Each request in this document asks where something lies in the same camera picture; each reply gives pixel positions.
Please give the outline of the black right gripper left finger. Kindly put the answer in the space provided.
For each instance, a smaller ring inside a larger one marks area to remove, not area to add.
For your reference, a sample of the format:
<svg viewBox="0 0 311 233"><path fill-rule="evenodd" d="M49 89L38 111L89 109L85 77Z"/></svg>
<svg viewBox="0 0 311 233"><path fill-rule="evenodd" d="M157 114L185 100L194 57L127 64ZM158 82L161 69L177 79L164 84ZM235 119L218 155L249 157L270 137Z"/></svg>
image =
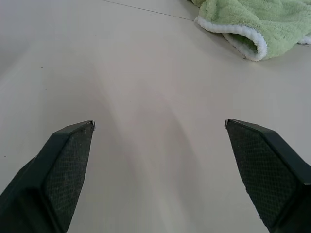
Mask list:
<svg viewBox="0 0 311 233"><path fill-rule="evenodd" d="M67 233L94 131L94 121L84 121L50 136L0 195L0 233Z"/></svg>

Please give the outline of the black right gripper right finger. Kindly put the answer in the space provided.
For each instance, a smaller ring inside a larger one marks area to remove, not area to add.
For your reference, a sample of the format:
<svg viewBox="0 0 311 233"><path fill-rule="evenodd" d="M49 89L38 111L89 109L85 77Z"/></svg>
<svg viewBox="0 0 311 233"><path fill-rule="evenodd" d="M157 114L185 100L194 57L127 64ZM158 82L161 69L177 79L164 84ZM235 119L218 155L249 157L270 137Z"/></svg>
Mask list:
<svg viewBox="0 0 311 233"><path fill-rule="evenodd" d="M240 177L269 233L311 233L311 166L275 131L227 119Z"/></svg>

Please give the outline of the green fleece towel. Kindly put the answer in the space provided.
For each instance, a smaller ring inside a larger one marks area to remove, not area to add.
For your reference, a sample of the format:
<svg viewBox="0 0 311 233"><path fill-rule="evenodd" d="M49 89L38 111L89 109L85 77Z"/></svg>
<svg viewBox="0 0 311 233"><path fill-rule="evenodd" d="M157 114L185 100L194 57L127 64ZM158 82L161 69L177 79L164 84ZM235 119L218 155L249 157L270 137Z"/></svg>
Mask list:
<svg viewBox="0 0 311 233"><path fill-rule="evenodd" d="M296 44L311 44L311 0L189 0L194 20L221 34L250 61L281 56Z"/></svg>

